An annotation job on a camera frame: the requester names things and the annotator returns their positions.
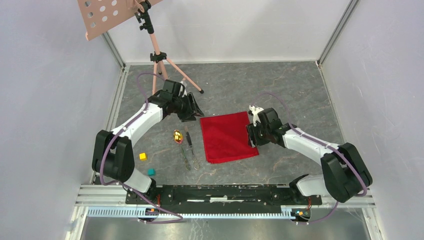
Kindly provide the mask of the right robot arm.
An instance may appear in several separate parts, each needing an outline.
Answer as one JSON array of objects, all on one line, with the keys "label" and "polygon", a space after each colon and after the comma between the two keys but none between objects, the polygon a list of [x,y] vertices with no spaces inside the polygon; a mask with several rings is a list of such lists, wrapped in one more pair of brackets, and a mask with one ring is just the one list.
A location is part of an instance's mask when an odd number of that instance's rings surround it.
[{"label": "right robot arm", "polygon": [[358,149],[351,143],[336,144],[312,136],[292,123],[283,124],[274,108],[249,106],[253,122],[248,124],[249,145],[268,143],[296,151],[321,167],[320,175],[302,175],[289,184],[289,199],[302,204],[310,196],[331,196],[345,203],[367,194],[373,178]]}]

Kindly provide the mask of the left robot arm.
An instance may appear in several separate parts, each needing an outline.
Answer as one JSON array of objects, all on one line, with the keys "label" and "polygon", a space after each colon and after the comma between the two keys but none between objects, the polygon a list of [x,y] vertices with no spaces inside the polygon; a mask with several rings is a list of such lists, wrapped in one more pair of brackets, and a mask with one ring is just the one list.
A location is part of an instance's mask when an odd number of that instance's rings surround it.
[{"label": "left robot arm", "polygon": [[157,198],[156,182],[136,169],[133,148],[150,128],[171,114],[176,114],[181,122],[204,116],[186,85],[167,79],[162,89],[147,98],[131,118],[111,131],[97,133],[92,170],[138,191],[137,196],[145,204],[153,203]]}]

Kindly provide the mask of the red cloth napkin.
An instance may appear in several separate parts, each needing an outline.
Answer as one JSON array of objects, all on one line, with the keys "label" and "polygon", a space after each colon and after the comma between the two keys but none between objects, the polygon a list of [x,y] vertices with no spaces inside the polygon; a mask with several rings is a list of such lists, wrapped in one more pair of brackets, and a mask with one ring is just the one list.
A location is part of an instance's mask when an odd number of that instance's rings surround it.
[{"label": "red cloth napkin", "polygon": [[246,111],[201,118],[206,161],[222,164],[258,156],[258,149],[249,145],[249,123]]}]

